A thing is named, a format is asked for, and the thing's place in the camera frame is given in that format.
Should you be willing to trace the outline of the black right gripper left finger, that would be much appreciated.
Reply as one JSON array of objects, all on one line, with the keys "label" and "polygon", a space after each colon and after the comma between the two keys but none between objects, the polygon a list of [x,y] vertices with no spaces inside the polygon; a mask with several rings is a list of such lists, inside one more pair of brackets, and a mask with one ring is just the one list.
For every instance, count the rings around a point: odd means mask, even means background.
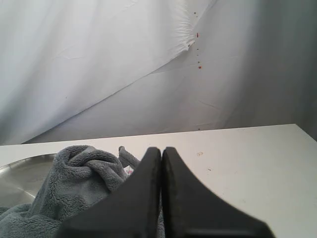
[{"label": "black right gripper left finger", "polygon": [[62,222],[59,238],[155,238],[161,152],[147,149],[134,172],[107,198]]}]

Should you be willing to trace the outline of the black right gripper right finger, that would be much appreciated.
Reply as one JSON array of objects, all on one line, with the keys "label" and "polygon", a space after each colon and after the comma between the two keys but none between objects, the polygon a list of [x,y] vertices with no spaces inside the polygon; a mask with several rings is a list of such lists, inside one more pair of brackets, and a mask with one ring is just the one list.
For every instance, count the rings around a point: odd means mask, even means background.
[{"label": "black right gripper right finger", "polygon": [[162,206],[167,238],[268,238],[268,225],[204,186],[177,150],[162,155]]}]

